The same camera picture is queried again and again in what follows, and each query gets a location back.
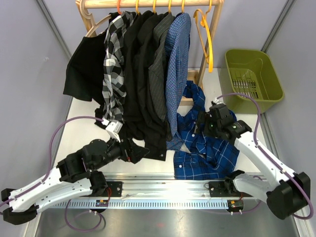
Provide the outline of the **yellow hanger of blue shirt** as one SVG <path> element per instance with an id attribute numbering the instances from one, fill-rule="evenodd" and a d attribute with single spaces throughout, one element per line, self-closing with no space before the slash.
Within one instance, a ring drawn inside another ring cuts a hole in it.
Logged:
<path id="1" fill-rule="evenodd" d="M 203 38 L 200 32 L 199 27 L 203 27 L 206 30 L 206 35 L 207 35 L 207 41 L 206 41 L 206 46 L 203 48 L 203 54 L 204 58 L 208 64 L 208 72 L 211 73 L 213 72 L 213 49 L 212 49 L 212 39 L 211 39 L 211 33 L 209 26 L 207 24 L 207 15 L 211 11 L 212 8 L 212 0 L 209 1 L 209 8 L 206 11 L 206 13 L 203 13 L 201 9 L 195 10 L 193 14 L 193 18 L 195 20 L 198 36 L 201 42 L 201 45 L 204 46 L 203 43 Z"/>

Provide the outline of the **dark blue plaid shirt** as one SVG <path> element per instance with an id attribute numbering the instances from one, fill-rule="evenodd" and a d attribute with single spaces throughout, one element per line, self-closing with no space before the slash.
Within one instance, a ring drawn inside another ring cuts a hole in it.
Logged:
<path id="1" fill-rule="evenodd" d="M 195 132 L 198 114 L 205 112 L 205 95 L 192 81 L 187 81 L 183 95 L 192 98 L 194 105 L 186 115 L 177 114 L 180 138 L 173 147 L 185 145 L 189 152 L 174 153 L 174 177 L 178 180 L 222 179 L 234 171 L 239 150 L 228 141 Z"/>

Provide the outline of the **light blue checked shirt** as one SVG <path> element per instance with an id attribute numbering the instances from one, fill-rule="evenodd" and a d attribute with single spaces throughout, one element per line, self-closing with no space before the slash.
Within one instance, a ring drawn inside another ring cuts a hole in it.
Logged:
<path id="1" fill-rule="evenodd" d="M 164 46 L 168 59 L 165 98 L 171 132 L 171 140 L 166 142 L 166 147 L 168 150 L 174 151 L 180 150 L 182 146 L 182 140 L 178 133 L 177 110 L 188 77 L 190 32 L 190 15 L 188 13 L 178 14 L 168 30 Z"/>

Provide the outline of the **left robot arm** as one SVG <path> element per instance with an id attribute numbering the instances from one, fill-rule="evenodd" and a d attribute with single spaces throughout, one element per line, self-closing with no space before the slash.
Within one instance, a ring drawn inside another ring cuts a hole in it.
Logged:
<path id="1" fill-rule="evenodd" d="M 105 142 L 95 139 L 66 156 L 47 176 L 19 189 L 4 189 L 1 199 L 8 204 L 2 212 L 5 222 L 21 225 L 52 206 L 79 197 L 109 194 L 105 175 L 99 170 L 120 159 L 136 164 L 149 153 L 131 139 Z"/>

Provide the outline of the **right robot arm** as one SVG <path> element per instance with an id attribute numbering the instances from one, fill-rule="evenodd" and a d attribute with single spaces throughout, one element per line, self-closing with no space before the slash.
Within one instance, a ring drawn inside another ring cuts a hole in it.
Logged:
<path id="1" fill-rule="evenodd" d="M 305 172 L 296 173 L 283 164 L 256 138 L 248 124 L 234 119 L 225 104 L 214 104 L 209 112 L 199 111 L 196 130 L 207 137 L 227 141 L 246 155 L 266 178 L 263 182 L 244 171 L 234 171 L 224 179 L 224 190 L 228 195 L 246 193 L 253 196 L 265 202 L 281 220 L 305 206 L 312 206 L 309 176 Z"/>

